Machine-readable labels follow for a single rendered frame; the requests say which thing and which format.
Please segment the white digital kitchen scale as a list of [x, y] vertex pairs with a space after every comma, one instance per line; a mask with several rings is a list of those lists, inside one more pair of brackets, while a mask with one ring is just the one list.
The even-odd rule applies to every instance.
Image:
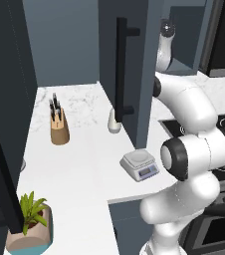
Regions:
[[146, 149], [136, 149], [125, 154], [119, 164], [136, 182], [159, 173], [154, 157]]

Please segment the dark blue cabinet door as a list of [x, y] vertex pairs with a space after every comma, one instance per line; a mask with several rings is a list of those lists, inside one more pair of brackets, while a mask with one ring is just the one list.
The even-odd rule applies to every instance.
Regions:
[[162, 6], [163, 0], [99, 0], [100, 83], [113, 108], [116, 18], [140, 30], [126, 39], [124, 104], [133, 106], [134, 114], [121, 122], [136, 148], [147, 142]]

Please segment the blue base cabinet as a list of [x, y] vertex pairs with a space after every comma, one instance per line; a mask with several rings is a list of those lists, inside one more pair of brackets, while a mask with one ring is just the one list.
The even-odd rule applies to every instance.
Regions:
[[142, 220], [139, 205], [139, 200], [109, 205], [119, 255], [139, 255], [152, 234], [153, 226]]

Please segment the dark cabinet side door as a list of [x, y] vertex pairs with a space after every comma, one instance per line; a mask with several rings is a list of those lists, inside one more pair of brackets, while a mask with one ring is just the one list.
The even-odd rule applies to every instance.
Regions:
[[0, 0], [0, 226], [24, 224], [16, 194], [38, 85], [23, 0]]

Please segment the white shaker bottle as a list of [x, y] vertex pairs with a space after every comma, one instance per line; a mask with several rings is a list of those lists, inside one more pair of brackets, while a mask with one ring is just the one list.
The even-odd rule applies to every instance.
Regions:
[[110, 111], [108, 129], [110, 133], [119, 133], [121, 129], [121, 123], [118, 123], [114, 118], [114, 109], [111, 109]]

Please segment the wooden knife block with knives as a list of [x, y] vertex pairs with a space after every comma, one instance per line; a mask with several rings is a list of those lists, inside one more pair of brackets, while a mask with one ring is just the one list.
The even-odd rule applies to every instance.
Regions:
[[54, 145], [63, 145], [70, 141], [70, 132], [64, 109], [57, 100], [57, 95], [49, 100], [51, 111], [51, 142]]

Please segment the green plant in faceted pot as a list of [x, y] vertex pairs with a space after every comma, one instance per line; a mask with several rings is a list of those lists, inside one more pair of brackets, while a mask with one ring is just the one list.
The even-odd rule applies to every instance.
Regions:
[[8, 232], [6, 250], [11, 255], [42, 255], [53, 243], [52, 209], [46, 198], [35, 200], [34, 194], [21, 196], [24, 225], [20, 233]]

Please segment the dark oven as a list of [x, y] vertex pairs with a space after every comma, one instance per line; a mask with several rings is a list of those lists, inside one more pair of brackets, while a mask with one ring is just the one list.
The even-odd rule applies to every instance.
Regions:
[[225, 181], [218, 197], [184, 228], [179, 243], [187, 255], [225, 255]]

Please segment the blue open wall cabinet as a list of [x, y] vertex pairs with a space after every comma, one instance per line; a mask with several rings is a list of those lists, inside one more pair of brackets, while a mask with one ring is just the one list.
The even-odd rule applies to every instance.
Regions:
[[175, 26], [172, 60], [166, 74], [195, 75], [198, 71], [214, 0], [164, 0], [162, 18]]

